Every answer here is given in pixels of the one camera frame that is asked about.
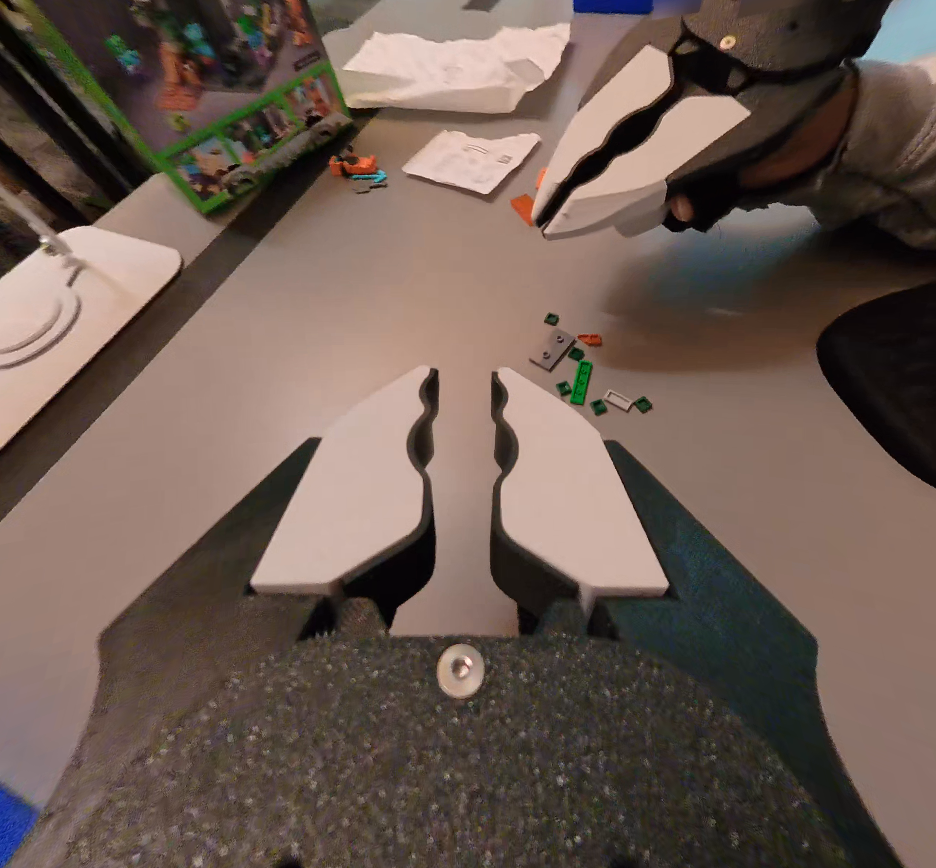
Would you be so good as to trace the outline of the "white stand base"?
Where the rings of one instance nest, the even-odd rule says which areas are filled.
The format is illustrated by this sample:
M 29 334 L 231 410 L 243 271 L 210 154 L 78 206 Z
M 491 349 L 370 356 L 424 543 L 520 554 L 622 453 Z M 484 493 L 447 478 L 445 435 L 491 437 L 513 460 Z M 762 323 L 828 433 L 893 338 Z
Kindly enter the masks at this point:
M 182 268 L 174 249 L 95 226 L 54 231 L 5 186 L 39 248 L 1 279 L 5 448 Z

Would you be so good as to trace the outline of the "lego set box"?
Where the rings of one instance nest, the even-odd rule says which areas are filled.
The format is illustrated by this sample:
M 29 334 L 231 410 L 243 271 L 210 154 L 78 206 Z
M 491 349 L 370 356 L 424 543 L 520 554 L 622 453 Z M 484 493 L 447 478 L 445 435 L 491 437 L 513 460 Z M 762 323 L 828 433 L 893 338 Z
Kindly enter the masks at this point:
M 201 214 L 349 130 L 307 0 L 13 0 Z

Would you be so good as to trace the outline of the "crumpled white paper bag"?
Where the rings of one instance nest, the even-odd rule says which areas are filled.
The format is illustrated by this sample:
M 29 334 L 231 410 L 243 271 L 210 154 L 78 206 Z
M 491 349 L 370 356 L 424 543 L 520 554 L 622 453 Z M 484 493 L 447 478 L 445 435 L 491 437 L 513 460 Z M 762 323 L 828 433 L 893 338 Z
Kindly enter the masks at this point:
M 487 39 L 442 42 L 377 32 L 340 68 L 338 81 L 355 109 L 509 114 L 552 77 L 570 31 L 569 22 L 503 27 Z

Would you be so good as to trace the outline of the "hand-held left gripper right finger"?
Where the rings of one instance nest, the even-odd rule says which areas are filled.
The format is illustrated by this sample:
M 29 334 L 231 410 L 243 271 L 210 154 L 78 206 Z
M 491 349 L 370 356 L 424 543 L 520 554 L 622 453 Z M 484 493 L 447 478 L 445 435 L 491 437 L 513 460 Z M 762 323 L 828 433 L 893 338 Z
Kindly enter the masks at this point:
M 520 623 L 559 601 L 590 619 L 602 599 L 664 597 L 669 581 L 596 428 L 509 367 L 491 374 L 490 396 L 490 573 Z

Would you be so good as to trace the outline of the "grey two-hole lego plate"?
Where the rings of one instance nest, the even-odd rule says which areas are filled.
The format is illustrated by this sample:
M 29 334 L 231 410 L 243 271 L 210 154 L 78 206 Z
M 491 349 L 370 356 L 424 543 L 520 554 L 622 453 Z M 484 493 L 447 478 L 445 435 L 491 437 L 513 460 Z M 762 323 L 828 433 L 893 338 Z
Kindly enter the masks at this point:
M 534 366 L 552 372 L 559 362 L 564 359 L 568 352 L 576 346 L 577 338 L 567 331 L 547 326 L 546 332 L 540 344 L 538 344 L 529 355 L 529 361 Z

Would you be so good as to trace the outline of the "flat white paper bag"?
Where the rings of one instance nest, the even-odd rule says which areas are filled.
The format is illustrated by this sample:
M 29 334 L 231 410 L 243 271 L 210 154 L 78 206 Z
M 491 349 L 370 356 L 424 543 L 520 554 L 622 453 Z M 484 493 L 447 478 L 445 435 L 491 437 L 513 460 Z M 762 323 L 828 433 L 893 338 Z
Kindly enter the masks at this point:
M 487 139 L 441 131 L 402 170 L 410 177 L 485 196 L 521 167 L 540 143 L 538 134 Z

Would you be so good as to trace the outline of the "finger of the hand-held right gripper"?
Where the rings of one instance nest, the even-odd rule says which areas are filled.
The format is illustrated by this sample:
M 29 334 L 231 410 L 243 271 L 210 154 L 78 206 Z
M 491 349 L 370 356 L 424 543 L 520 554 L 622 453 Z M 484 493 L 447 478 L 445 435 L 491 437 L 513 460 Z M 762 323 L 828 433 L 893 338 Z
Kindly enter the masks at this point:
M 667 181 L 750 115 L 736 99 L 696 96 L 676 102 L 650 136 L 579 182 L 543 224 L 549 240 L 612 228 L 626 238 L 651 231 L 667 213 Z
M 572 117 L 546 167 L 532 222 L 557 224 L 572 192 L 601 174 L 614 158 L 615 132 L 636 127 L 638 116 L 660 102 L 672 85 L 667 53 L 652 45 L 640 48 Z

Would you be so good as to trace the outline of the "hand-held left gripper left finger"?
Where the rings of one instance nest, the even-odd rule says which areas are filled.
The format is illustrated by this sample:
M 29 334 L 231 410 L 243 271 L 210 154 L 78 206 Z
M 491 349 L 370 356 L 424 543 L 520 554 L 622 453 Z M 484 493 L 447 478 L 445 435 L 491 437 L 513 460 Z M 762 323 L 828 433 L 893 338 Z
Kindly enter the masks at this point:
M 416 366 L 328 428 L 253 572 L 255 593 L 346 593 L 425 535 L 438 401 L 438 370 Z

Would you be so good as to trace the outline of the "black wrist rest pad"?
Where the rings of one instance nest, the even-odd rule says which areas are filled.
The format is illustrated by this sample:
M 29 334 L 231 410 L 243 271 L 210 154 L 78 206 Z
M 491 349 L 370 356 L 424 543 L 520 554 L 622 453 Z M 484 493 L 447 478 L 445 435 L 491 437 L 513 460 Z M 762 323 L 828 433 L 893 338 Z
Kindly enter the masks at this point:
M 935 485 L 935 283 L 843 313 L 816 343 L 825 380 L 883 451 Z

